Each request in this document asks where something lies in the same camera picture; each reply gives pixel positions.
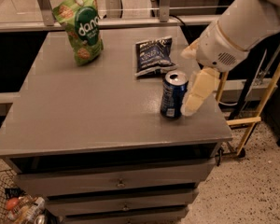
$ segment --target blue can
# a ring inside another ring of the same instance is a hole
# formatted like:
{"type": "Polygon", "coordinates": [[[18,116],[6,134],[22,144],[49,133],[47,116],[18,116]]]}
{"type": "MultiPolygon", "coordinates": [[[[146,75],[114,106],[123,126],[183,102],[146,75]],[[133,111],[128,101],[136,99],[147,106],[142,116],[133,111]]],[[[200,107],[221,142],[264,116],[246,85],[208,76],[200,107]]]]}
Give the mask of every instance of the blue can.
{"type": "Polygon", "coordinates": [[[188,78],[182,71],[174,70],[166,74],[163,80],[161,114],[176,119],[181,116],[180,108],[187,92],[188,78]]]}

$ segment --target chip bag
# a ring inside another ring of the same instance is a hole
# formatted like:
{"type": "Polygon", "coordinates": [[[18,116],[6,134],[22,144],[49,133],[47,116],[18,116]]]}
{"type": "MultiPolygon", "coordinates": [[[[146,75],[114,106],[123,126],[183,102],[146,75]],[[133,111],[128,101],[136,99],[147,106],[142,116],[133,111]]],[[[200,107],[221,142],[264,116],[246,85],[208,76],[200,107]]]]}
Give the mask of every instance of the chip bag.
{"type": "Polygon", "coordinates": [[[135,76],[163,74],[175,70],[178,65],[171,62],[171,45],[172,38],[170,36],[137,42],[137,72],[135,76]]]}
{"type": "Polygon", "coordinates": [[[96,0],[65,0],[53,9],[65,26],[78,65],[89,63],[103,50],[96,0]]]}

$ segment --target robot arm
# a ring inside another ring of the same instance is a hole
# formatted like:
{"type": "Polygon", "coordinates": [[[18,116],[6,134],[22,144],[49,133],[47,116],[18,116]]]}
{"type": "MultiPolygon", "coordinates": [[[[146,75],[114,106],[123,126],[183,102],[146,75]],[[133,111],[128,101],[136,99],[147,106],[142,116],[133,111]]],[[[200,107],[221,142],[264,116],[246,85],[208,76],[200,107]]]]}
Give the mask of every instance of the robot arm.
{"type": "Polygon", "coordinates": [[[219,72],[232,70],[261,40],[279,32],[280,0],[235,0],[182,52],[204,66],[185,96],[183,115],[195,113],[216,89],[219,72]]]}

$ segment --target bag logo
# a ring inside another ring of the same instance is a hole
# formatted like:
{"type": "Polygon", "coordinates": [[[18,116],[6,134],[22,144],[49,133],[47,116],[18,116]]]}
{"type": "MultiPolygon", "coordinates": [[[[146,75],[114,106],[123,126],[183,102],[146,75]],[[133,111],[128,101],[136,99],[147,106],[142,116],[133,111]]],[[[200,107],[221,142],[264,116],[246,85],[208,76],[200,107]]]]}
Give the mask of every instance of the bag logo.
{"type": "Polygon", "coordinates": [[[83,7],[75,16],[75,30],[82,41],[93,46],[99,37],[99,17],[93,7],[83,7]]]}

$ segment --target countertop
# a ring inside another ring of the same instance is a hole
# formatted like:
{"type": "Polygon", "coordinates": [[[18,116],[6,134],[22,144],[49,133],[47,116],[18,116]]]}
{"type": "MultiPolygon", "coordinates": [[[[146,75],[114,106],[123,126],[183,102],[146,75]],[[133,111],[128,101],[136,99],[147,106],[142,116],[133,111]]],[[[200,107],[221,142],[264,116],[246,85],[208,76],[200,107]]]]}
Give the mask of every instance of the countertop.
{"type": "Polygon", "coordinates": [[[171,60],[190,77],[199,69],[180,52],[176,27],[101,31],[105,49],[77,66],[66,32],[49,33],[0,130],[0,157],[93,152],[231,140],[214,97],[192,117],[160,114],[161,77],[137,78],[135,43],[170,35],[171,60]]]}

